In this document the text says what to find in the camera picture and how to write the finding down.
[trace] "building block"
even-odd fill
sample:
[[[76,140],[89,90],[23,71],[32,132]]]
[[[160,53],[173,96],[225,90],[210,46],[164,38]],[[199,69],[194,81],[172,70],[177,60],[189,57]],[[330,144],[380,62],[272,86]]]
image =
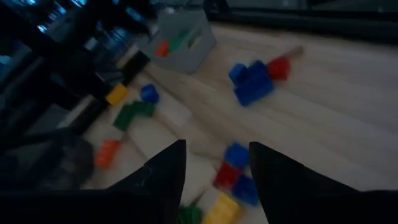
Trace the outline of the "building block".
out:
[[[268,77],[268,68],[262,61],[256,60],[248,67],[248,73],[251,78],[256,76]]]
[[[145,116],[153,116],[155,111],[155,105],[152,103],[134,101],[132,103],[132,110],[136,114],[141,114]]]
[[[127,92],[128,92],[127,88],[121,83],[119,83],[106,96],[106,101],[114,106],[118,104],[127,95]]]
[[[104,141],[103,146],[99,150],[99,153],[95,157],[94,164],[96,167],[104,169],[109,168],[113,161],[114,155],[118,150],[120,142],[114,139],[107,139]]]
[[[232,224],[241,213],[241,206],[225,193],[220,192],[217,201],[205,215],[203,224]]]
[[[140,97],[144,102],[157,103],[159,102],[159,94],[153,84],[148,84],[141,88]]]
[[[229,146],[225,150],[224,160],[232,167],[244,170],[244,168],[249,164],[249,149],[234,142],[232,146]]]
[[[169,43],[170,52],[178,49],[188,34],[189,31],[187,30],[183,30],[180,33],[178,33],[178,35],[174,37]]]
[[[178,224],[200,224],[203,212],[195,206],[180,207],[178,213]]]
[[[244,174],[238,177],[238,180],[232,188],[232,196],[253,206],[256,206],[259,201],[254,180]]]
[[[237,63],[228,73],[228,76],[235,86],[239,86],[249,79],[249,72],[246,66],[241,63]]]
[[[223,161],[213,183],[216,187],[231,190],[241,174],[241,170],[231,167],[227,162]]]
[[[126,131],[135,115],[136,111],[134,110],[133,105],[123,105],[118,116],[113,122],[113,126],[118,128],[120,131]]]
[[[268,63],[269,76],[273,80],[287,80],[290,73],[290,60],[286,57],[274,59]]]
[[[274,86],[268,76],[257,74],[236,87],[234,92],[242,106],[249,106],[252,102],[268,95],[273,89]]]
[[[163,40],[156,49],[156,56],[167,57],[169,54],[169,43],[168,40]]]

